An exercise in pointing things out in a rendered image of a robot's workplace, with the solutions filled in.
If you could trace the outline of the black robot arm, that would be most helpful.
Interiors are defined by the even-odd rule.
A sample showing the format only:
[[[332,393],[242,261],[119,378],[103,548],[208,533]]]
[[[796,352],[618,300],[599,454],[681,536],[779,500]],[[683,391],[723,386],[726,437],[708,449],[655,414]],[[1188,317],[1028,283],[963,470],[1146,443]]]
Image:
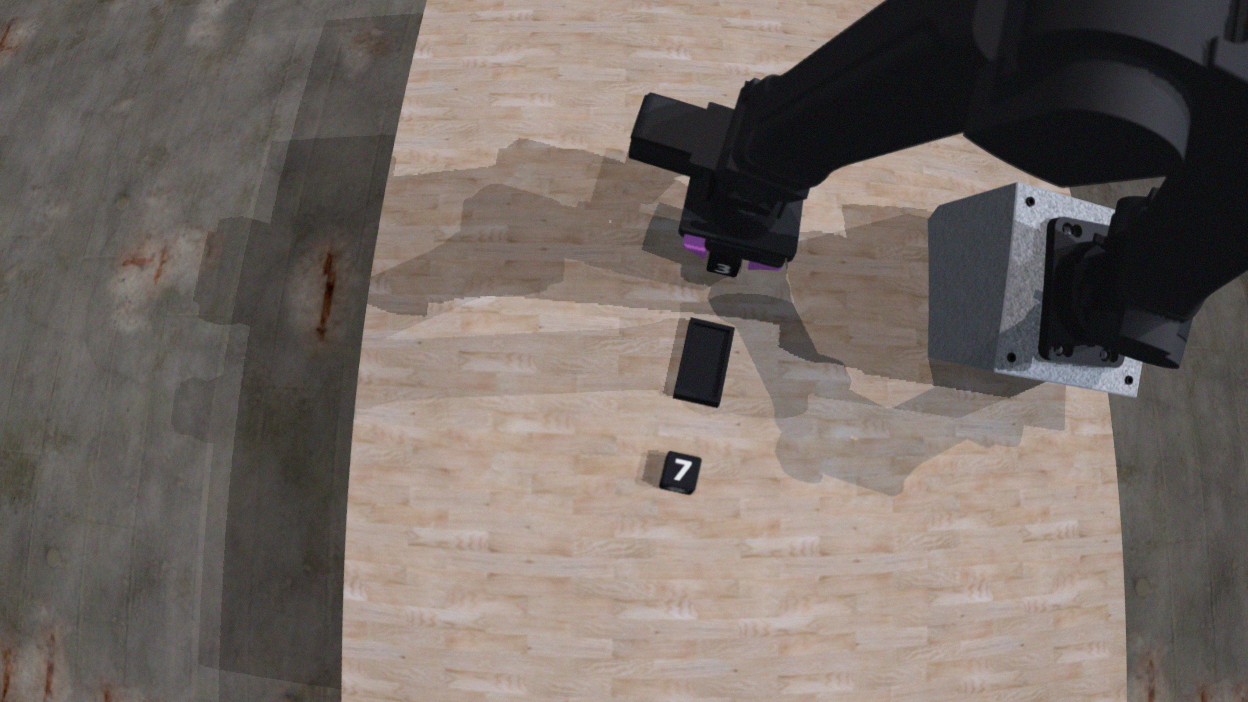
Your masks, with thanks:
[[[1206,299],[1248,271],[1248,0],[885,0],[735,109],[665,97],[644,96],[629,157],[710,170],[708,202],[720,180],[766,217],[961,132],[1060,189],[1167,176],[1109,225],[1050,220],[1045,360],[1179,368]]]

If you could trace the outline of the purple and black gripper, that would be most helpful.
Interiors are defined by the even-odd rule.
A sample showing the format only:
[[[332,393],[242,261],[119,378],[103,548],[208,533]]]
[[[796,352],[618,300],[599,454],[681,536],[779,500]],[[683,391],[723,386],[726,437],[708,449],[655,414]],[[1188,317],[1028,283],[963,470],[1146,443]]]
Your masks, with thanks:
[[[700,259],[706,257],[708,250],[748,260],[748,270],[780,271],[785,259],[787,262],[792,261],[797,252],[804,200],[786,204],[781,219],[778,219],[778,214],[782,202],[775,205],[765,217],[725,204],[726,192],[718,180],[713,199],[708,202],[711,174],[704,170],[701,180],[689,180],[678,230],[684,237],[683,249]]]

